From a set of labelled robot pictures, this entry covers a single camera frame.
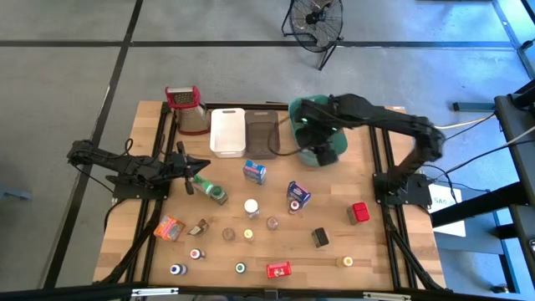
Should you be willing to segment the dark green tin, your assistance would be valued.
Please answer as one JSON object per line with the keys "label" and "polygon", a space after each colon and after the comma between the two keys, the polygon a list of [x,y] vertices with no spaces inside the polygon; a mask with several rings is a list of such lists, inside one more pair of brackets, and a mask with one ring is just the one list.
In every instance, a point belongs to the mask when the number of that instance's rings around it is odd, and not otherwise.
{"label": "dark green tin", "polygon": [[316,228],[311,233],[314,246],[320,248],[329,244],[329,235],[324,227]]}

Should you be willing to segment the teal green plastic bin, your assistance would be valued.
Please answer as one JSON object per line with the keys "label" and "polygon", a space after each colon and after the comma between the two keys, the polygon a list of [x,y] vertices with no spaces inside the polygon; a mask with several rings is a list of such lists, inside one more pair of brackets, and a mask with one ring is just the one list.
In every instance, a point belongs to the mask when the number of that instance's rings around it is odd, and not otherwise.
{"label": "teal green plastic bin", "polygon": [[[311,100],[317,103],[318,105],[326,105],[328,103],[329,97],[327,95],[319,94],[304,97],[304,99]],[[301,125],[296,123],[293,118],[295,117],[297,110],[301,106],[301,100],[302,98],[297,98],[288,105],[288,116],[290,117],[290,127],[292,131],[293,142],[299,149],[300,146],[298,146],[296,131],[297,129],[301,128]],[[344,131],[339,130],[338,132],[336,132],[334,136],[329,140],[329,145],[337,156],[341,156],[343,153],[345,153],[345,151],[348,149],[348,141]],[[297,156],[301,163],[305,166],[319,167],[316,155],[313,152],[304,150],[300,151]]]}

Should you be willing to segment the red Froot Loops box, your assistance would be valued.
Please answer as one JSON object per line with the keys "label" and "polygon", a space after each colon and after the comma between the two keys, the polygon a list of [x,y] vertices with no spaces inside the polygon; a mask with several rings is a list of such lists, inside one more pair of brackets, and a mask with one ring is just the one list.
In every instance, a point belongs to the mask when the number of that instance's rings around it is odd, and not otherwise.
{"label": "red Froot Loops box", "polygon": [[269,263],[266,266],[267,278],[281,278],[292,274],[292,266],[290,262],[283,263]]}

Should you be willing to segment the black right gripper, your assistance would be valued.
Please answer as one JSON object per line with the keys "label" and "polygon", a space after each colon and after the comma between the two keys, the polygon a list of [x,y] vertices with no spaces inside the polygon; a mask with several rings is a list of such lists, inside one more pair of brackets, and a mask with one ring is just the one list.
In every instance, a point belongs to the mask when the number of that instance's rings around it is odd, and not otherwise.
{"label": "black right gripper", "polygon": [[311,153],[318,166],[327,166],[339,160],[340,130],[328,116],[325,105],[310,99],[301,99],[297,108],[297,145]]}

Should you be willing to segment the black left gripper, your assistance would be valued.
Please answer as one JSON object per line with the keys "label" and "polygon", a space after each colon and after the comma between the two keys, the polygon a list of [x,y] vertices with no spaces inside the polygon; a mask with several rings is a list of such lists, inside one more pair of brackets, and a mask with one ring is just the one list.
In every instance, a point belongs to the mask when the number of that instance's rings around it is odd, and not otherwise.
{"label": "black left gripper", "polygon": [[176,146],[177,152],[171,153],[171,163],[169,164],[170,170],[168,171],[167,179],[171,181],[178,178],[184,178],[187,194],[193,195],[194,188],[191,183],[191,180],[194,177],[193,174],[197,174],[202,169],[209,166],[211,161],[187,155],[182,141],[178,141]]}

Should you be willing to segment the white plastic bin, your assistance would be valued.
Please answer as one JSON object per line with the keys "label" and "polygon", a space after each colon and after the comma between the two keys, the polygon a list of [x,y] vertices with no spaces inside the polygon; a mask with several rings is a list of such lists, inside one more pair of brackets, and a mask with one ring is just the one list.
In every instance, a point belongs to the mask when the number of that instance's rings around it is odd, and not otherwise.
{"label": "white plastic bin", "polygon": [[210,149],[219,158],[244,156],[246,150],[244,109],[229,108],[212,111]]}

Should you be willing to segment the black side desk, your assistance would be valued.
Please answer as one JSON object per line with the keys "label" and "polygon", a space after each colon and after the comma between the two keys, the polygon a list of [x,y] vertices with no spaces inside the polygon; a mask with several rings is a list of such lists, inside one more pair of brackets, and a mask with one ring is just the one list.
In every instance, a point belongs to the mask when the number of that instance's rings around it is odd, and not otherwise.
{"label": "black side desk", "polygon": [[535,288],[535,79],[513,94],[494,99],[497,119],[507,142],[445,171],[446,175],[501,150],[509,150],[519,181],[463,201],[450,210],[467,219],[508,208],[512,222],[495,228],[500,239],[516,238]]}

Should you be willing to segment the grey metal floor foot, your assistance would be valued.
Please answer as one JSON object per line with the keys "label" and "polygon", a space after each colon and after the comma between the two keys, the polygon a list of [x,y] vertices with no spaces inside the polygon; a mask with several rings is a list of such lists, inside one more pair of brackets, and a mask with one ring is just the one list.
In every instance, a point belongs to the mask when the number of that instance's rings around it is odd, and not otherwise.
{"label": "grey metal floor foot", "polygon": [[494,103],[454,102],[452,109],[458,112],[493,112],[496,109]]}

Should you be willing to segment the orange snack packet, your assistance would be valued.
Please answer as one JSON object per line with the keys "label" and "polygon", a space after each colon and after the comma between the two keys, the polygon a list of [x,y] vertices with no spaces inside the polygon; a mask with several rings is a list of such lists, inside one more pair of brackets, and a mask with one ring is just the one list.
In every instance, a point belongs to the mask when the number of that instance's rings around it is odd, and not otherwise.
{"label": "orange snack packet", "polygon": [[180,236],[185,226],[180,220],[170,215],[164,215],[153,231],[153,235],[165,241],[174,242]]}

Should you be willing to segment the red lid spice container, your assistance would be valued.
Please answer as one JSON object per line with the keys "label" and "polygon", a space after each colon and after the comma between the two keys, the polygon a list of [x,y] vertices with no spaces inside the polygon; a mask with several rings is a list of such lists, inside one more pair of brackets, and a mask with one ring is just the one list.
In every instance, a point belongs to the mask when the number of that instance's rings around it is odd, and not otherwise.
{"label": "red lid spice container", "polygon": [[356,202],[347,209],[351,225],[367,222],[370,219],[369,210],[365,202]]}

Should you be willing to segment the green Apple Jacks box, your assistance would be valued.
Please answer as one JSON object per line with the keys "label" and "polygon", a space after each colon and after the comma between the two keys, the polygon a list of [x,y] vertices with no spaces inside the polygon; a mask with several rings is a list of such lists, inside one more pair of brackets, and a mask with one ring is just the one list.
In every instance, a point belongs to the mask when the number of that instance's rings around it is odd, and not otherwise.
{"label": "green Apple Jacks box", "polygon": [[207,179],[199,175],[195,175],[193,177],[191,184],[197,191],[207,196],[211,195],[211,190],[214,187],[212,182],[208,181]]}

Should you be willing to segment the black crossbar silver brackets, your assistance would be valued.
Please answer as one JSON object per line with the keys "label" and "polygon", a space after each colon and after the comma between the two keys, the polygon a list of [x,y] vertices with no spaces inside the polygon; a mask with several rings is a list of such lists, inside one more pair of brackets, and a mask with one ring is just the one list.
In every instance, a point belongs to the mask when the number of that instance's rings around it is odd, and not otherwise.
{"label": "black crossbar silver brackets", "polygon": [[0,292],[0,301],[105,301],[118,298],[142,298],[181,294],[259,297],[267,300],[281,298],[358,298],[379,301],[517,301],[510,298],[453,293],[449,290],[422,290],[414,288],[377,291],[370,289],[150,287],[146,283],[97,283],[74,287]]}

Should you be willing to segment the red handled box grater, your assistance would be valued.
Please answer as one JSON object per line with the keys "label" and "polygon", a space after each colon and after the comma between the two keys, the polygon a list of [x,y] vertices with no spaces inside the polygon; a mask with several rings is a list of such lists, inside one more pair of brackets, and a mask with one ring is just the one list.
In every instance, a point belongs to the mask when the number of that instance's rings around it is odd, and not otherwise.
{"label": "red handled box grater", "polygon": [[195,86],[165,89],[168,105],[176,112],[177,127],[183,135],[202,135],[210,131],[210,113]]}

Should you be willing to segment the white paper sheet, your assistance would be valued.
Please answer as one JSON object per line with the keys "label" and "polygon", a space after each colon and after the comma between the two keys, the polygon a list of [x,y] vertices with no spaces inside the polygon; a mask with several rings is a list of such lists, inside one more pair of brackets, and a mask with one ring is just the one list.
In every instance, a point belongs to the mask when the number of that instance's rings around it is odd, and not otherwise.
{"label": "white paper sheet", "polygon": [[428,189],[431,197],[428,212],[431,214],[433,231],[456,237],[465,237],[466,227],[464,221],[458,219],[456,213],[450,210],[450,207],[462,202],[461,190],[436,184],[430,184]]}

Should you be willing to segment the small brown packet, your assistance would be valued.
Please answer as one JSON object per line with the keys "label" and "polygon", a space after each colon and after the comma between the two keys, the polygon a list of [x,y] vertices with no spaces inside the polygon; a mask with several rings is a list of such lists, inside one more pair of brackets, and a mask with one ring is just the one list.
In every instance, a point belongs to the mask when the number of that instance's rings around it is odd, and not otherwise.
{"label": "small brown packet", "polygon": [[209,223],[202,218],[193,228],[188,231],[188,235],[199,237],[202,236],[209,228]]}

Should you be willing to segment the grey floor object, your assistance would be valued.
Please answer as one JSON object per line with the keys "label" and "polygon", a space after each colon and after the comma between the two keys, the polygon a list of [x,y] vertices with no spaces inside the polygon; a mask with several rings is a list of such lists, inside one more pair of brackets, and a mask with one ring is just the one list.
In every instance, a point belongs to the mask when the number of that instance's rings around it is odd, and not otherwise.
{"label": "grey floor object", "polygon": [[32,198],[32,194],[30,192],[0,185],[0,200],[9,196],[17,197],[23,200],[30,200]]}

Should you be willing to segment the blue Rice Krispies box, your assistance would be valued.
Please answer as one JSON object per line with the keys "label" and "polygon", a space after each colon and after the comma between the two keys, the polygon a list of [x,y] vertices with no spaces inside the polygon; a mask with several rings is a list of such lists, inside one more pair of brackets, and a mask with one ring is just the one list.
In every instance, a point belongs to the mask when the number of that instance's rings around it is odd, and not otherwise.
{"label": "blue Rice Krispies box", "polygon": [[265,182],[267,168],[253,161],[247,160],[242,168],[243,175],[246,179],[262,185]]}

